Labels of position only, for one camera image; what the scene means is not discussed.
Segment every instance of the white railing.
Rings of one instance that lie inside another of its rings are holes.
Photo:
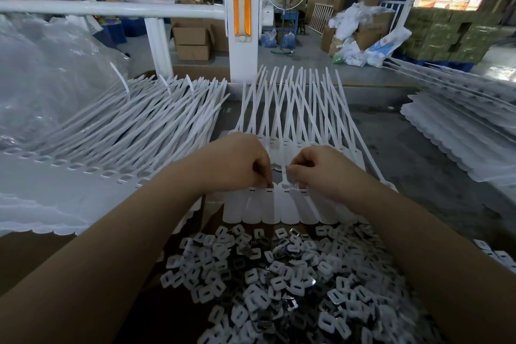
[[[47,0],[0,0],[0,13],[37,13],[68,15],[75,17],[75,23],[87,28],[86,15],[131,16],[145,18],[145,26],[151,46],[154,68],[158,75],[165,78],[174,76],[168,48],[169,36],[163,18],[210,18],[225,20],[226,12],[222,5],[167,5],[132,2],[83,2]]]
[[[389,30],[389,32],[391,32],[394,28],[401,28],[405,26],[410,9],[412,9],[412,6],[414,5],[414,0],[380,1],[378,2],[378,5],[394,10],[394,17],[390,24]]]
[[[316,3],[308,28],[323,34],[324,27],[333,14],[333,6]]]

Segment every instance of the clear plastic bag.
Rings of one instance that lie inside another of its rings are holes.
[[[263,48],[276,48],[276,29],[261,34],[261,46]]]
[[[284,34],[282,45],[283,45],[283,48],[288,48],[288,49],[296,48],[296,36],[292,32]]]
[[[66,121],[125,76],[128,58],[64,18],[0,15],[0,149]]]

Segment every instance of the blue bin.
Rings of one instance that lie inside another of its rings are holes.
[[[106,31],[107,35],[113,40],[115,44],[123,44],[127,42],[127,38],[124,33],[124,27],[122,26],[121,22],[102,25],[102,28]]]
[[[138,37],[147,34],[145,19],[143,18],[120,18],[124,33],[127,37]]]

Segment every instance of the finger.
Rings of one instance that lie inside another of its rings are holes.
[[[269,154],[267,150],[258,142],[260,147],[257,148],[256,159],[255,159],[255,170],[265,178],[267,184],[273,183],[273,172],[270,166]]]
[[[269,184],[265,177],[263,177],[261,174],[257,172],[253,172],[253,187],[255,188],[267,188],[267,185]]]
[[[310,175],[314,171],[313,168],[309,168],[307,166],[303,165],[289,165],[287,166],[287,174],[292,177],[293,179],[296,179],[298,181],[301,181],[302,183],[308,184],[310,180]]]
[[[294,157],[291,162],[291,165],[304,165],[307,162],[314,162],[316,157],[316,150],[313,146],[305,147],[303,150],[299,152],[298,155]]]

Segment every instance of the person's right hand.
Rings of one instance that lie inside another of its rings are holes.
[[[363,196],[375,182],[344,154],[330,146],[305,147],[287,166],[287,174],[299,181],[299,187],[313,187],[338,202]]]

